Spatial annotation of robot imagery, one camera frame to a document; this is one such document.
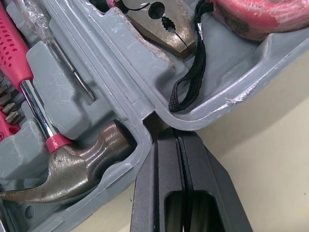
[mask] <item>screwdriver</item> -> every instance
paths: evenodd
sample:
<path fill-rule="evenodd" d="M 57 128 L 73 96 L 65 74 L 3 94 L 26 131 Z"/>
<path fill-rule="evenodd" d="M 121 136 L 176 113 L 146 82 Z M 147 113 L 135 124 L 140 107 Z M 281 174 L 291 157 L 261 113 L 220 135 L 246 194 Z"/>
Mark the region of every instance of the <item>screwdriver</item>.
<path fill-rule="evenodd" d="M 91 101 L 95 101 L 96 97 L 90 87 L 80 76 L 75 66 L 72 64 L 66 53 L 62 50 L 56 38 L 53 36 L 46 15 L 40 9 L 39 5 L 33 0 L 14 0 L 18 10 L 23 15 L 27 26 L 38 35 L 41 40 L 51 48 L 55 55 L 61 60 L 65 67 L 72 73 L 80 87 L 88 95 Z"/>
<path fill-rule="evenodd" d="M 0 15 L 0 70 L 12 85 L 24 94 L 43 135 L 47 139 L 47 147 L 50 153 L 53 153 L 61 146 L 71 142 L 59 133 L 46 115 L 41 98 L 32 84 L 33 74 L 26 58 L 27 45 L 2 4 L 0 4 Z"/>

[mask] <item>pliers jaw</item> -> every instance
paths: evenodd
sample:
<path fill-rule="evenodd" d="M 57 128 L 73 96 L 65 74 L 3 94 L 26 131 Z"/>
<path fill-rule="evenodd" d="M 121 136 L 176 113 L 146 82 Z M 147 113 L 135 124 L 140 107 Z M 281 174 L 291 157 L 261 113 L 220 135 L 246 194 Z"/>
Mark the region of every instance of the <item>pliers jaw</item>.
<path fill-rule="evenodd" d="M 128 8 L 128 18 L 144 37 L 181 58 L 195 52 L 195 37 L 182 0 L 122 0 L 122 3 Z"/>

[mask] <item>screwdriver shaft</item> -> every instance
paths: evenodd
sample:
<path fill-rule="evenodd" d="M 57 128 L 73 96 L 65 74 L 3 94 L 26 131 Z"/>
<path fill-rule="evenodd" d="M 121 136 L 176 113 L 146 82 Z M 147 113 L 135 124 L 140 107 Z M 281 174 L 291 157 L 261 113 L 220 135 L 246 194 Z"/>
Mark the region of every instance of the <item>screwdriver shaft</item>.
<path fill-rule="evenodd" d="M 60 45 L 57 42 L 57 40 L 56 39 L 52 39 L 48 44 L 51 46 L 52 50 L 56 53 L 56 55 L 59 57 L 59 59 L 61 59 L 61 61 L 65 64 L 67 69 L 71 73 L 73 73 L 73 75 L 76 78 L 77 82 L 79 83 L 81 88 L 85 91 L 85 93 L 88 95 L 88 97 L 91 99 L 91 101 L 94 102 L 96 100 L 95 95 L 93 94 L 93 92 L 91 91 L 91 89 L 87 85 L 87 83 L 80 76 L 80 74 L 77 72 L 77 70 L 75 69 L 74 65 L 71 63 L 70 59 L 67 57 L 65 52 L 60 47 Z"/>

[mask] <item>chrome shaft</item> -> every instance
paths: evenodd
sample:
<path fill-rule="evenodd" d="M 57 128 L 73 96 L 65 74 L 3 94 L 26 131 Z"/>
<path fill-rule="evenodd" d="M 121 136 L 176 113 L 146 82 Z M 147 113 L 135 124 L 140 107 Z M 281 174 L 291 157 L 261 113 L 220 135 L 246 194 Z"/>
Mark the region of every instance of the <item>chrome shaft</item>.
<path fill-rule="evenodd" d="M 38 124 L 45 138 L 48 139 L 58 134 L 59 131 L 53 126 L 52 122 L 46 115 L 42 100 L 37 90 L 34 88 L 32 82 L 29 80 L 23 81 L 20 84 L 20 87 L 23 91 L 26 101 L 29 104 L 31 111 L 34 114 L 34 117 L 38 121 Z"/>

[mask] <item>rusty metal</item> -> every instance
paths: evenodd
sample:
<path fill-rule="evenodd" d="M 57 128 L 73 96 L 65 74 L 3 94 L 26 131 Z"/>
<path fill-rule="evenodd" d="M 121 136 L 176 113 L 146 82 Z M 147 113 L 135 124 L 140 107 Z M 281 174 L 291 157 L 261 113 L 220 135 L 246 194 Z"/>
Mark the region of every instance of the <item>rusty metal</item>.
<path fill-rule="evenodd" d="M 17 202 L 49 203 L 76 197 L 99 183 L 103 173 L 126 159 L 136 142 L 118 121 L 109 123 L 88 149 L 65 145 L 55 151 L 48 165 L 48 178 L 33 189 L 1 192 L 0 198 Z"/>

